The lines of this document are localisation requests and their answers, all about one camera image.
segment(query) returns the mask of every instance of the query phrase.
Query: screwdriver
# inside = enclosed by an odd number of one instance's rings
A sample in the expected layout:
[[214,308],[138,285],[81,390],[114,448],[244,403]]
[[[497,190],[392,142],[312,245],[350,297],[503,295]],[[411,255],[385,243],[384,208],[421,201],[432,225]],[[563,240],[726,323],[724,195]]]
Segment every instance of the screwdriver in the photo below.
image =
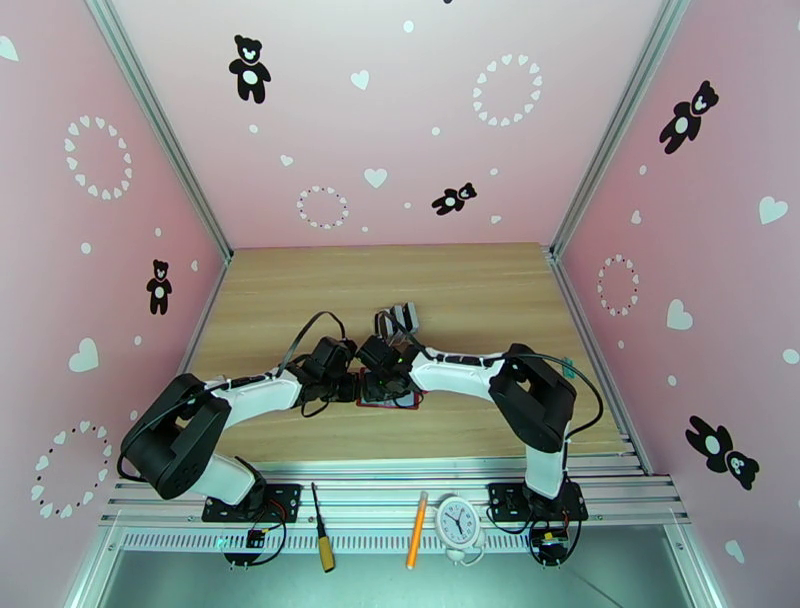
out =
[[325,524],[322,522],[322,515],[319,512],[319,500],[317,500],[317,486],[314,482],[311,483],[311,492],[314,494],[314,508],[317,510],[317,535],[319,540],[319,561],[322,562],[322,569],[325,572],[330,572],[336,567],[336,560],[333,559],[333,549],[331,549],[331,541],[328,534],[325,532]]

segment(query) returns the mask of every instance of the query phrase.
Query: yellow screwdriver handle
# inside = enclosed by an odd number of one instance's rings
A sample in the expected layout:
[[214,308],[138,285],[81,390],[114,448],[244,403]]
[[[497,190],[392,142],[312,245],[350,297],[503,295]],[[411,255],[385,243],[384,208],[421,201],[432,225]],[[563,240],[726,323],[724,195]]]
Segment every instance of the yellow screwdriver handle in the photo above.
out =
[[327,536],[319,537],[319,561],[322,562],[322,569],[330,572],[336,567],[336,560],[333,559],[333,549],[331,541]]

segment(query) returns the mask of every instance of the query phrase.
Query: black teddy bear sticker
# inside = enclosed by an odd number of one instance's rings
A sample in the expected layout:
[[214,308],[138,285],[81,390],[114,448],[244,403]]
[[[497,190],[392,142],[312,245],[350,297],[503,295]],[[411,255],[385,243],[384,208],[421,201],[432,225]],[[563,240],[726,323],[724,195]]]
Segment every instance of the black teddy bear sticker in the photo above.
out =
[[150,292],[150,312],[162,315],[167,314],[167,296],[172,293],[172,284],[167,279],[167,269],[169,264],[160,260],[153,260],[153,275],[147,283],[147,291]]
[[719,96],[714,87],[708,80],[704,80],[691,102],[682,101],[677,104],[673,109],[675,117],[664,127],[658,138],[662,144],[669,140],[664,152],[672,154],[687,137],[694,141],[700,132],[701,116],[717,105],[718,101]]
[[447,188],[444,191],[444,196],[433,201],[431,207],[436,209],[437,215],[447,215],[451,211],[461,211],[464,208],[464,203],[476,196],[478,196],[478,193],[475,192],[472,183],[467,182],[461,190]]
[[715,431],[697,416],[689,418],[689,423],[697,432],[687,429],[686,439],[695,450],[706,457],[706,466],[715,473],[730,471],[745,490],[752,490],[756,473],[761,468],[757,461],[733,449],[733,439],[728,429],[720,425]]
[[272,77],[269,70],[258,59],[261,56],[261,42],[252,38],[236,35],[233,37],[239,51],[239,59],[234,59],[228,66],[231,74],[237,74],[237,87],[239,97],[244,101],[253,94],[253,101],[263,103],[266,97],[264,83],[270,82]]

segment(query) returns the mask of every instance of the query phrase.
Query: clock face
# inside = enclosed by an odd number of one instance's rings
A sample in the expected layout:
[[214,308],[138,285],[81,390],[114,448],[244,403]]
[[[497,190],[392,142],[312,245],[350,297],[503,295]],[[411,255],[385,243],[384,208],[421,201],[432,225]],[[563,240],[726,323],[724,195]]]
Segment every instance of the clock face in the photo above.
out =
[[478,521],[472,508],[463,501],[448,502],[440,509],[440,529],[445,540],[454,545],[471,543],[478,530]]

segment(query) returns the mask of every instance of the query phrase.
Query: black mounting bracket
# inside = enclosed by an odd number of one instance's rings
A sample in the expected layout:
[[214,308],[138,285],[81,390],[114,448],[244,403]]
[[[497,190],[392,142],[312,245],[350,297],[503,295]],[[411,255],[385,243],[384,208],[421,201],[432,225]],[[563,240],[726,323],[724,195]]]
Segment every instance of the black mounting bracket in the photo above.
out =
[[580,486],[564,480],[561,492],[553,500],[539,496],[524,483],[490,483],[489,509],[496,523],[536,521],[563,521],[564,511],[570,521],[586,521],[589,513]]
[[297,521],[297,509],[300,506],[300,493],[303,486],[296,483],[270,483],[259,489],[257,505],[249,504],[243,507],[244,502],[234,507],[216,498],[207,498],[203,507],[202,520],[207,523],[278,523],[280,522],[280,509],[271,501],[275,501],[286,511],[286,523],[293,524]]

